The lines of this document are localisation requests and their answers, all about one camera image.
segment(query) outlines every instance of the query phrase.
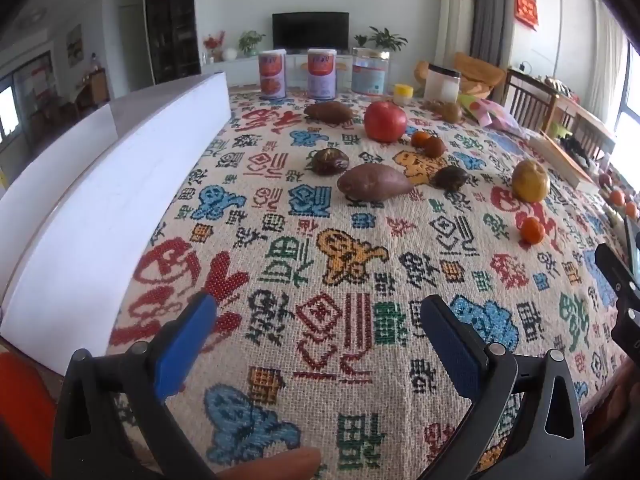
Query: white vase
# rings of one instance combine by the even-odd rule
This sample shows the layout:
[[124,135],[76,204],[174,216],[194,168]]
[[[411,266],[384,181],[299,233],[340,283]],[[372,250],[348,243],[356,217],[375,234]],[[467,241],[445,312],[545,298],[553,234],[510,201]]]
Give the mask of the white vase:
[[233,61],[236,57],[238,57],[238,51],[234,48],[226,48],[222,53],[222,59],[224,61]]

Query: white curtain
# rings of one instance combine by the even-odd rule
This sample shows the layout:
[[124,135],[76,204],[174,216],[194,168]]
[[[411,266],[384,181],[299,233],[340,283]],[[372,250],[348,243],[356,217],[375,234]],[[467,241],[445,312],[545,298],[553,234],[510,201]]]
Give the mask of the white curtain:
[[450,68],[456,52],[469,54],[473,22],[474,0],[441,0],[436,65]]
[[610,118],[610,111],[615,106],[616,86],[620,85],[621,75],[624,77],[622,60],[626,49],[626,37],[605,4],[600,0],[594,1],[596,61],[584,107],[606,124]]

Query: jar with blue label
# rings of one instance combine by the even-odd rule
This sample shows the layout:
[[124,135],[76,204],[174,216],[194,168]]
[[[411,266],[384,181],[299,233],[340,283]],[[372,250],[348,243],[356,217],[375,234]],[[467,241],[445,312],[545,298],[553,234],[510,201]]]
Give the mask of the jar with blue label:
[[367,96],[383,96],[388,71],[389,53],[387,51],[354,48],[351,91]]

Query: black lid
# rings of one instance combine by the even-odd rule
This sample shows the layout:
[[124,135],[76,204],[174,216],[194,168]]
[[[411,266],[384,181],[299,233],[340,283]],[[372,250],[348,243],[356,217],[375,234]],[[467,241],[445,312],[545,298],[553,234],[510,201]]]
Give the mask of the black lid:
[[431,63],[429,63],[429,70],[437,72],[438,74],[448,75],[449,77],[460,79],[460,72],[458,72],[457,70],[450,70],[449,68],[443,68]]

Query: gray curtain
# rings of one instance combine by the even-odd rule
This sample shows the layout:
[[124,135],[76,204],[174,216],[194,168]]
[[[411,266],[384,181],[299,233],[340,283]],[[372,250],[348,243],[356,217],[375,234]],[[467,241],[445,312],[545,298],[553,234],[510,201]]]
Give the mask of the gray curtain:
[[505,16],[513,13],[507,2],[513,0],[476,0],[474,28],[471,36],[472,57],[500,66],[502,56],[511,38],[505,38]]

